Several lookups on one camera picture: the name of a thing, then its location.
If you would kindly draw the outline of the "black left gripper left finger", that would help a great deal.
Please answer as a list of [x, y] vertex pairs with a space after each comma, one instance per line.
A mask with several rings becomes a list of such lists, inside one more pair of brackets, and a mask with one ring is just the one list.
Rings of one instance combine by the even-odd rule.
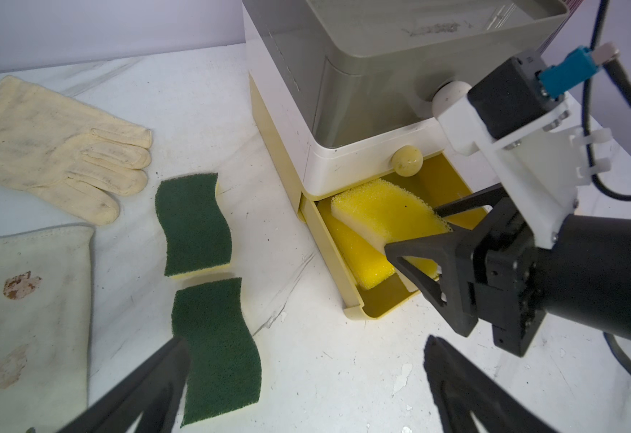
[[63, 432], [169, 432], [187, 383], [191, 355], [185, 339], [174, 337], [147, 361], [72, 420]]

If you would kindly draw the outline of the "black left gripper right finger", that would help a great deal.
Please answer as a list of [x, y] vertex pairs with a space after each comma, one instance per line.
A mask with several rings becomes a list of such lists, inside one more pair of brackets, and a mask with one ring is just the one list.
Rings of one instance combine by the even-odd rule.
[[424, 368], [445, 432], [552, 432], [446, 340], [430, 336]]

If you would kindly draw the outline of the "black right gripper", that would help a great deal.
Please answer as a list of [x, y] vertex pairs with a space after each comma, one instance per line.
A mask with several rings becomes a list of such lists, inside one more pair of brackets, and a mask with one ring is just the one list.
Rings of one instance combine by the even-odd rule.
[[[436, 207], [447, 218], [479, 207], [494, 207], [470, 230], [388, 244], [387, 260], [423, 294], [451, 329], [468, 337], [484, 320], [492, 326], [493, 343], [522, 357], [544, 313], [531, 277], [536, 265], [534, 235], [501, 183]], [[427, 259], [440, 269], [434, 280], [412, 264]]]

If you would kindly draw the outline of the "green yellow sponge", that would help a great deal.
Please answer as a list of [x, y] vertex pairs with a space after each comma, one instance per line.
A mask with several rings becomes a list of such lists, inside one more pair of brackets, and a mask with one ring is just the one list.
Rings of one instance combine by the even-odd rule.
[[259, 401], [262, 365], [242, 314], [241, 285], [230, 278], [176, 293], [172, 332], [187, 341], [191, 357], [184, 426]]

